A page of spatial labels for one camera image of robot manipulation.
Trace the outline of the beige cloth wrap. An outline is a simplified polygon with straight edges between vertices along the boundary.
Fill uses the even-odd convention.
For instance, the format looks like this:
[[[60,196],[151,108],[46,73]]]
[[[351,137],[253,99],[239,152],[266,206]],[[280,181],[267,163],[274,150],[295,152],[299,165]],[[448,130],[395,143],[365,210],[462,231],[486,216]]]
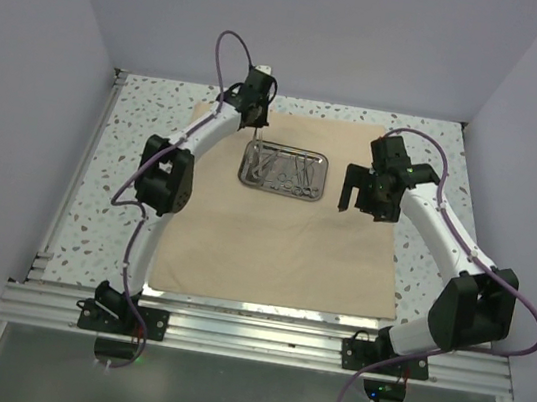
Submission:
[[[391,320],[394,229],[357,209],[339,211],[349,164],[370,164],[379,125],[273,114],[269,142],[323,154],[317,201],[240,182],[250,132],[226,137],[195,164],[193,194],[159,242],[149,284],[177,294]]]

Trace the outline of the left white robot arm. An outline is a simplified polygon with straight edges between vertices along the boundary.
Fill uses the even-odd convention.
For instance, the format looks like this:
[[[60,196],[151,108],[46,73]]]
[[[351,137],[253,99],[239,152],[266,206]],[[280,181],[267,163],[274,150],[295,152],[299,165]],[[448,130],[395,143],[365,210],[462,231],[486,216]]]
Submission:
[[[210,109],[170,138],[153,135],[142,151],[138,170],[112,198],[114,206],[136,206],[141,218],[122,261],[118,287],[102,282],[94,298],[113,332],[129,332],[152,255],[173,216],[189,202],[195,163],[214,145],[242,128],[268,125],[268,110],[278,83],[268,66],[251,66],[243,82],[223,90]]]

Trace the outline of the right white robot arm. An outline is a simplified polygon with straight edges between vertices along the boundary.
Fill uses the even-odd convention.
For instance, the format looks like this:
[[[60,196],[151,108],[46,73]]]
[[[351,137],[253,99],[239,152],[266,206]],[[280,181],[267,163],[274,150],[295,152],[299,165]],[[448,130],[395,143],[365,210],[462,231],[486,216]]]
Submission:
[[[339,211],[351,205],[378,223],[406,216],[418,230],[442,277],[443,288],[426,315],[378,332],[376,368],[393,373],[408,355],[466,349],[503,340],[514,314],[517,276],[472,241],[444,197],[442,177],[429,164],[414,164],[403,138],[371,143],[371,166],[346,168]]]

